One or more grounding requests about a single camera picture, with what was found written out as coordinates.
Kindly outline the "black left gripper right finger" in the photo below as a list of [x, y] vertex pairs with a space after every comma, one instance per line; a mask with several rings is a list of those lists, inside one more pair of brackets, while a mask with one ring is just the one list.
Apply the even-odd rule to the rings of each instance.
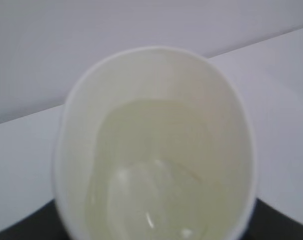
[[303, 240], [303, 225], [258, 199], [243, 240]]

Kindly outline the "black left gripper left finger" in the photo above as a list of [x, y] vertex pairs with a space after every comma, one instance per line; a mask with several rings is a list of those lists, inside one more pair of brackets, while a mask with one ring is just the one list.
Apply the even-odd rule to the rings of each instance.
[[69, 240], [59, 217], [56, 202], [51, 200], [33, 214], [0, 231], [0, 240]]

